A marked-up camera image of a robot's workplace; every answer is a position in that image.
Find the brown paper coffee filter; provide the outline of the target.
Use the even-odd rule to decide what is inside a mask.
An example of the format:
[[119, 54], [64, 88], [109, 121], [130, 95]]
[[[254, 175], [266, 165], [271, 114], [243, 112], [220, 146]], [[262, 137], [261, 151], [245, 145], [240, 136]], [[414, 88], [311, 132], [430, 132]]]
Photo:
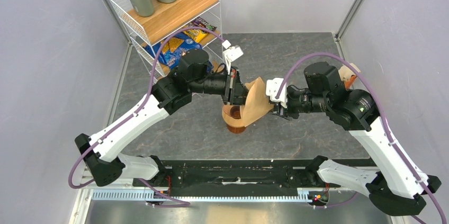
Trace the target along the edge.
[[246, 84], [246, 86], [249, 87], [249, 92], [243, 111], [241, 111], [244, 127], [259, 120], [273, 108], [273, 104], [269, 102], [269, 98], [265, 94], [266, 84], [260, 77]]

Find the coffee filter box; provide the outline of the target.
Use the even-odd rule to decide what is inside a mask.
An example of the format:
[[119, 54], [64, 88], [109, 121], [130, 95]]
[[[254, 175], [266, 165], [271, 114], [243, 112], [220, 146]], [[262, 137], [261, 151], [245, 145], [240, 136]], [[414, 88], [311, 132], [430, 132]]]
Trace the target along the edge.
[[348, 68], [346, 65], [343, 65], [338, 70], [341, 81], [344, 83], [345, 88], [348, 90], [356, 81], [356, 74]]

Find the brown candy bag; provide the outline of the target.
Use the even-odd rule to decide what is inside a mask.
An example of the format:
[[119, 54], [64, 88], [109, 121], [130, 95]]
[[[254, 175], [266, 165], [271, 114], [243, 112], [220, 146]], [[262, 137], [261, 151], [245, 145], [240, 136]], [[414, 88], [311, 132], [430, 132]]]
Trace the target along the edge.
[[214, 26], [213, 24], [209, 23], [208, 21], [206, 21], [205, 19], [203, 19], [200, 16], [198, 16], [194, 20], [192, 20], [191, 23], [194, 26], [200, 26], [200, 27], [206, 28], [206, 29], [211, 30], [211, 31], [215, 31], [216, 28], [217, 28], [216, 26]]

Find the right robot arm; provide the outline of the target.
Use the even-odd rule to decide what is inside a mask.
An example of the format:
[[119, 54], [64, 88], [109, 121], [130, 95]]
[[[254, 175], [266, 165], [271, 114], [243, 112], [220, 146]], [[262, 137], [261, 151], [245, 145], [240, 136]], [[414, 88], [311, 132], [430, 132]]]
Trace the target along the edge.
[[337, 184], [370, 199], [390, 216], [415, 216], [426, 206], [424, 195], [436, 192], [438, 177], [408, 168], [407, 155], [400, 155], [399, 143], [385, 133], [372, 95], [362, 89], [346, 89], [339, 71], [327, 62], [316, 62], [304, 70], [307, 87], [282, 85], [281, 78], [267, 81], [266, 95], [273, 112], [288, 120], [300, 113], [323, 112], [333, 123], [348, 131], [368, 152], [378, 171], [365, 171], [317, 156], [306, 167], [311, 186]]

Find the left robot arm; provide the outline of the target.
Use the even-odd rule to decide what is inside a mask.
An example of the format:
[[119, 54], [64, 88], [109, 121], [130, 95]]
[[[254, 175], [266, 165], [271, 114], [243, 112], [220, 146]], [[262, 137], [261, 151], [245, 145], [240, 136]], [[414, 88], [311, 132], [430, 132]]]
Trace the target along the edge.
[[232, 46], [223, 55], [225, 68], [215, 73], [206, 51], [188, 50], [126, 114], [100, 132], [75, 138], [97, 186], [107, 186], [118, 178], [143, 178], [153, 186], [162, 185], [166, 172], [157, 157], [128, 156], [121, 151], [149, 127], [191, 103], [193, 93], [220, 95], [224, 104], [245, 104], [248, 88], [241, 82], [238, 68], [231, 65], [243, 51]]

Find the yellow candy bag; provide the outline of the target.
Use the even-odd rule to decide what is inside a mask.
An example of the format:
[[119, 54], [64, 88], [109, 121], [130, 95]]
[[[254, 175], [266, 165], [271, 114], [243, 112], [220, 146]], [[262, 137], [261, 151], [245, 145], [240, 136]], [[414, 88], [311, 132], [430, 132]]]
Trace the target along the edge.
[[202, 41], [208, 35], [207, 32], [199, 29], [189, 29], [183, 31], [183, 33], [196, 43], [200, 43], [200, 41]]

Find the clear glass dripper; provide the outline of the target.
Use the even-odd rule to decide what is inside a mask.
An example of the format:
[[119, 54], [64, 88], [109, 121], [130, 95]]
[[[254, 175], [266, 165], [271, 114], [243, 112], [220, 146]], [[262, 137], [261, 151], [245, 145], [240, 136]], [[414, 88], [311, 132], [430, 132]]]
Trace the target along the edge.
[[227, 116], [233, 119], [241, 119], [240, 108], [240, 105], [224, 105], [222, 110]]

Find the blue Doritos bag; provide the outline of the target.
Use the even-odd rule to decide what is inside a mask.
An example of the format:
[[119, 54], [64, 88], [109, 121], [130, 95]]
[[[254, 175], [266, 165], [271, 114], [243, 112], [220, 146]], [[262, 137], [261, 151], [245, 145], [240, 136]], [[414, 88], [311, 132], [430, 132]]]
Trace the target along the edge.
[[190, 49], [203, 49], [200, 43], [196, 43], [183, 32], [172, 37], [162, 48], [158, 61], [169, 69], [178, 65], [180, 57]]

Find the wooden ring dripper holder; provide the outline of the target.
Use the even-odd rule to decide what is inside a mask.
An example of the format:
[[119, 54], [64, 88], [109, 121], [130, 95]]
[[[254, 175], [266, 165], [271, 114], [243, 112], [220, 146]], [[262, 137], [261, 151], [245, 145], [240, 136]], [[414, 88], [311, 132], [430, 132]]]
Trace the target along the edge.
[[[239, 118], [232, 112], [233, 108], [234, 111], [238, 112]], [[235, 128], [247, 127], [252, 124], [252, 122], [245, 117], [244, 105], [223, 105], [222, 118], [227, 125]]]

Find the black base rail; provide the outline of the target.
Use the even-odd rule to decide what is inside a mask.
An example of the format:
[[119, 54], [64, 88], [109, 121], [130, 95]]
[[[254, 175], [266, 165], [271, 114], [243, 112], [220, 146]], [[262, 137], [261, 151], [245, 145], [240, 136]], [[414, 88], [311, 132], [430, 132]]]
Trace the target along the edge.
[[298, 188], [325, 189], [308, 173], [311, 159], [163, 160], [148, 183], [168, 188], [169, 196], [294, 196]]

